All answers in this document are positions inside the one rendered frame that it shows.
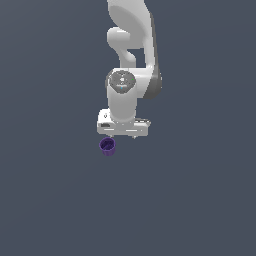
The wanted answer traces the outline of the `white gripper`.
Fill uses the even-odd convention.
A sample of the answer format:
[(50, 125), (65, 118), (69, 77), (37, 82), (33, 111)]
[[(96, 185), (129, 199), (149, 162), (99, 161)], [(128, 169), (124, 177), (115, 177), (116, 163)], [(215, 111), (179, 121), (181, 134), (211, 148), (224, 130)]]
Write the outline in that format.
[(109, 109), (102, 109), (98, 114), (97, 132), (110, 138), (126, 135), (136, 139), (139, 136), (147, 136), (150, 125), (150, 120), (142, 118), (134, 118), (128, 123), (118, 123), (111, 118)]

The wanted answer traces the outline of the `small purple cup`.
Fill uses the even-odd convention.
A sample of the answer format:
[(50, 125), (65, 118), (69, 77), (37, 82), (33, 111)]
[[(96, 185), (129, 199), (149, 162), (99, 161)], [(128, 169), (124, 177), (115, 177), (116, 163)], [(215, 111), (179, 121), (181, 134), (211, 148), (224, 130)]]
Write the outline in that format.
[(116, 149), (116, 142), (113, 138), (105, 137), (99, 143), (99, 148), (105, 156), (112, 156)]

